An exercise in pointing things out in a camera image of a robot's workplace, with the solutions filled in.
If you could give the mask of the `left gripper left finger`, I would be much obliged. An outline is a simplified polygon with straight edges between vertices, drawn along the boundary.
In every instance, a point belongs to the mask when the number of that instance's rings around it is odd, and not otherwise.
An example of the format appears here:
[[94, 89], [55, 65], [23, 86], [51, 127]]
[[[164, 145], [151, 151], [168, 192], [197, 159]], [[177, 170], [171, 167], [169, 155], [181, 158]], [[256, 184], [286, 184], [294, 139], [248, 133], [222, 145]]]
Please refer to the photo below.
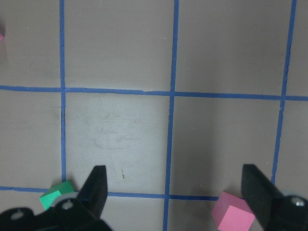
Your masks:
[[76, 197], [61, 199], [55, 206], [35, 215], [27, 207], [0, 214], [2, 231], [110, 231], [101, 219], [107, 199], [106, 166], [95, 166]]

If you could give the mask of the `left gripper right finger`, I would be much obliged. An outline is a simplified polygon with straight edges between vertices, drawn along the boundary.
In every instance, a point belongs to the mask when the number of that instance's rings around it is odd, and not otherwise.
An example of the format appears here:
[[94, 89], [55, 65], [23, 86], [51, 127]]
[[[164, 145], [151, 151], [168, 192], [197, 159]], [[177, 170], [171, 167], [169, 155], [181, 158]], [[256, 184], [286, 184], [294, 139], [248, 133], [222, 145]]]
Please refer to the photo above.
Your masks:
[[244, 164], [241, 194], [265, 231], [306, 231], [308, 201], [284, 195], [254, 164]]

